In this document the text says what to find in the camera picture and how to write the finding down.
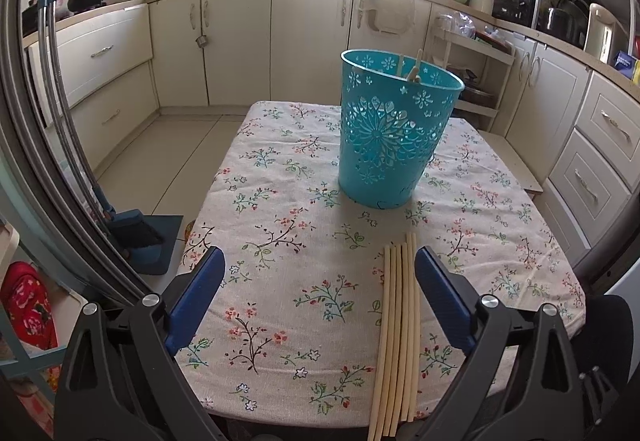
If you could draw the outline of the white kitchen cabinets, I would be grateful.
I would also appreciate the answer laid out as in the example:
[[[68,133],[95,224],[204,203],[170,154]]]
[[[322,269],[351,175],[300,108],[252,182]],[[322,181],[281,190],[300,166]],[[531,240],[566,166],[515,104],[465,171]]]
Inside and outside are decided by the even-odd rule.
[[[345,50],[415,57],[422,48],[427,60],[433,15],[472,17],[439,0],[411,0],[407,29],[388,34],[375,30],[369,3],[158,0],[107,5],[59,22],[64,91],[88,161],[101,164],[161,108],[335,104]],[[494,28],[516,59],[488,131],[505,138],[554,190],[563,210],[553,222],[569,241],[585,239],[595,250],[638,239],[634,60],[620,55],[605,63],[539,31]]]

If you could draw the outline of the bamboo chopstick seven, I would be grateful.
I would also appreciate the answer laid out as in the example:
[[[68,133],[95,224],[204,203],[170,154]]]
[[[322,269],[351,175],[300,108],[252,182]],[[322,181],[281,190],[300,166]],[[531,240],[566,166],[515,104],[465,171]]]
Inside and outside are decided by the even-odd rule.
[[[400,408],[400,421],[408,421],[410,409],[410,376],[411,376],[411,348],[413,333],[413,275],[412,269],[412,234],[406,234],[402,254],[402,355],[404,356],[405,372],[402,383],[402,401]]]

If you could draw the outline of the red round tin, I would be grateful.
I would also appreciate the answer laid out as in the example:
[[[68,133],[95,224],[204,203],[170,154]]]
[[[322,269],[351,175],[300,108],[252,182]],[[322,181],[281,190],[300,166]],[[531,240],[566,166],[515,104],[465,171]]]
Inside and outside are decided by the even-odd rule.
[[[47,287],[24,261],[9,265],[1,285],[1,303],[17,338],[40,350],[58,347]]]

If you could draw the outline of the blue dustpan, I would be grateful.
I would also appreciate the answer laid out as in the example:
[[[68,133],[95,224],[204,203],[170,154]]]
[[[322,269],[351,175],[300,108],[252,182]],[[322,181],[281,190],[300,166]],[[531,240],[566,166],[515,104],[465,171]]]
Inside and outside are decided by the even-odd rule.
[[[164,275],[180,232],[183,216],[145,216],[132,209],[114,213],[107,230],[130,267],[141,275]]]

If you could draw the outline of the bamboo chopstick three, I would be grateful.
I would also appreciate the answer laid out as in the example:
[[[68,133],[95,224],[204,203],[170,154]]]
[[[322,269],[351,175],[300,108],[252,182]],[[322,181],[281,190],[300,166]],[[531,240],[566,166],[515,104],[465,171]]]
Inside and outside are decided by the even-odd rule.
[[[371,402],[371,410],[369,417],[368,441],[376,439],[376,426],[378,425],[378,413],[380,413],[381,395],[384,379],[384,365],[386,354],[386,343],[388,333],[388,313],[390,313],[390,246],[386,245],[383,249],[384,260],[384,281],[383,281],[383,297],[382,297],[382,319],[380,326],[380,335],[378,336],[378,359],[375,364],[375,379],[373,387],[373,395]]]

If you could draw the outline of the bamboo chopstick five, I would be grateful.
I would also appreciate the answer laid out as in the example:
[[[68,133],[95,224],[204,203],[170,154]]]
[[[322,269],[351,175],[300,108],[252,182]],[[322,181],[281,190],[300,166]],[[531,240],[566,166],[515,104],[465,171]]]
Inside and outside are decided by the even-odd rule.
[[[395,246],[393,248],[393,253],[395,255],[394,335],[393,339],[390,340],[392,353],[388,356],[390,358],[390,385],[388,386],[385,419],[383,424],[383,435],[386,437],[390,436],[390,429],[392,429],[393,424],[401,338],[402,275],[400,247]]]

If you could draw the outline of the bamboo chopstick four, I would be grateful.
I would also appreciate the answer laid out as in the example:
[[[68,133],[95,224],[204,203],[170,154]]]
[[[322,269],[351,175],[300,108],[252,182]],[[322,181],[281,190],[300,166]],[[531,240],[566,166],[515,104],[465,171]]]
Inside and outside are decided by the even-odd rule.
[[[391,245],[388,247],[390,253],[390,263],[388,267],[388,273],[385,275],[385,282],[390,283],[388,285],[388,293],[385,297],[386,308],[386,336],[385,336],[385,357],[384,357],[384,372],[383,383],[380,393],[380,406],[378,407],[378,423],[376,424],[375,439],[381,440],[384,435],[384,424],[386,409],[388,403],[388,396],[390,395],[390,380],[392,379],[392,370],[394,368],[393,355],[394,355],[394,335],[395,335],[395,314],[396,314],[396,289],[397,289],[397,260],[396,260],[396,246]]]

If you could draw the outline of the floral tablecloth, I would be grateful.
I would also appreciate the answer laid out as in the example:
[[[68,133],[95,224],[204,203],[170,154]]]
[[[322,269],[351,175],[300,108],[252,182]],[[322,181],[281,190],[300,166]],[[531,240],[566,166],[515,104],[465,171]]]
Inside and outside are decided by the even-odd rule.
[[[555,305],[567,331],[585,295],[544,218],[482,136],[451,120],[408,204],[363,207],[338,187],[340,111],[259,102],[194,174],[209,189],[180,268],[210,247],[226,274],[178,362],[214,414],[314,428],[368,423],[384,249],[408,234],[479,293]]]

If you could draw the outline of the bamboo chopstick six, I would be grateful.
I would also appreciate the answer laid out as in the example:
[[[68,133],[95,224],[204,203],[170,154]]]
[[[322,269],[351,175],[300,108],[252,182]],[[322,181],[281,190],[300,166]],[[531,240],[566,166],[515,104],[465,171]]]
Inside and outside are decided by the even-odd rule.
[[[402,406],[404,405],[404,393],[406,387],[406,374],[408,364],[408,343],[409,343],[409,265],[408,265],[408,245],[402,243],[398,250],[399,260],[397,261],[400,274],[399,286],[401,290],[397,300],[397,317],[400,320],[398,326],[398,349],[396,362],[396,383],[394,384],[394,401],[393,408],[390,412],[390,427],[388,434],[393,437],[396,435],[398,424],[401,417]]]

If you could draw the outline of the teal perforated plastic basket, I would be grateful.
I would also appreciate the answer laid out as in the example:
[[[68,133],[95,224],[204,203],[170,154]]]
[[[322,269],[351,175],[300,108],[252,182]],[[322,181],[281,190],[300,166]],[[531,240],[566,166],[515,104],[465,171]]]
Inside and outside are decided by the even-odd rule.
[[[464,89],[457,76],[427,62],[420,82],[408,82],[410,56],[396,76],[398,55],[364,49],[341,55],[338,184],[375,209],[398,208],[412,197]]]

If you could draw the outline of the chopstick in basket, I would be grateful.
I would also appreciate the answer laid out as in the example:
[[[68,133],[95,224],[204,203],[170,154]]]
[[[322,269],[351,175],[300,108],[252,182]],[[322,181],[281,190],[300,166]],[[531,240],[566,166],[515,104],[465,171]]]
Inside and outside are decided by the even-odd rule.
[[[402,65],[403,64],[404,64],[404,54],[399,54],[398,55],[397,67],[396,67],[396,76],[398,76],[398,77],[401,76],[401,71],[402,71]]]
[[[420,82],[419,72],[422,64],[422,57],[423,57],[423,49],[420,48],[416,53],[414,64],[410,69],[408,76],[406,77],[406,80],[408,82]]]

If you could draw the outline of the white shelf rack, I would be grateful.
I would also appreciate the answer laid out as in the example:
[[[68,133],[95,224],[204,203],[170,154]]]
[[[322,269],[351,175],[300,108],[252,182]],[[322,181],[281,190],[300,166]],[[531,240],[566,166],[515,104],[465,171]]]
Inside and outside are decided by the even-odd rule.
[[[438,12],[428,26],[427,60],[462,80],[454,115],[478,130],[495,122],[515,64],[514,46],[493,26],[460,12]]]

